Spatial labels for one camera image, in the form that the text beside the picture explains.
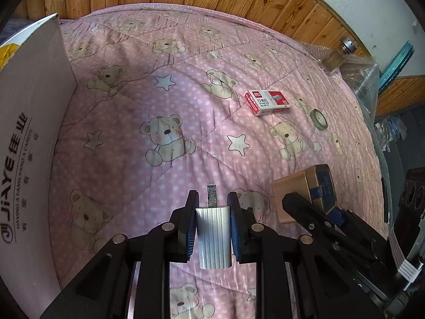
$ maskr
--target yellow bag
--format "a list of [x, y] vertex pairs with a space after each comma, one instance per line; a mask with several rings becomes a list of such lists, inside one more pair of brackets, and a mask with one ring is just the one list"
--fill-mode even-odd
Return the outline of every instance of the yellow bag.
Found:
[[7, 64], [7, 61], [9, 61], [18, 48], [19, 46], [15, 43], [0, 47], [0, 70]]

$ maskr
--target bed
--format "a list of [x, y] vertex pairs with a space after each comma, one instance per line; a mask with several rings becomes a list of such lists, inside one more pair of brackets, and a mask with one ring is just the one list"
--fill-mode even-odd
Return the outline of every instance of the bed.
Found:
[[[377, 156], [356, 97], [296, 41], [197, 7], [123, 5], [63, 20], [77, 87], [55, 148], [49, 194], [61, 287], [113, 235], [146, 234], [184, 206], [236, 191], [279, 234], [271, 182], [331, 169], [338, 205], [384, 231]], [[256, 117], [247, 90], [281, 91], [289, 112]], [[254, 265], [202, 270], [195, 250], [170, 272], [172, 318], [254, 318]]]

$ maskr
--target white cardboard panel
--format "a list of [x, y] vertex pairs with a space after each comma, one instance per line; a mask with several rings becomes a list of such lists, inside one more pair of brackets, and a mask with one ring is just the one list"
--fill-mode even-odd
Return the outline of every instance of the white cardboard panel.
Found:
[[0, 275], [28, 317], [38, 319], [60, 291], [48, 192], [54, 146], [76, 81], [57, 15], [15, 37], [23, 43], [0, 72]]

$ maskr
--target red and white box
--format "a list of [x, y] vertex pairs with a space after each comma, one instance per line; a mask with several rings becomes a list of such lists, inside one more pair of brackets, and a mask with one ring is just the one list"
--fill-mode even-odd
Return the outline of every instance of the red and white box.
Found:
[[280, 91], [249, 90], [245, 98], [256, 116], [285, 113], [291, 107]]

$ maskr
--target white wall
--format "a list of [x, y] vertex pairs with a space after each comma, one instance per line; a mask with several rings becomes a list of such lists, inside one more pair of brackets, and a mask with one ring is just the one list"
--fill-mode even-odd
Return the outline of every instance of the white wall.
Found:
[[400, 75], [425, 74], [425, 33], [404, 0], [325, 0], [360, 37], [384, 71], [406, 41], [415, 48]]

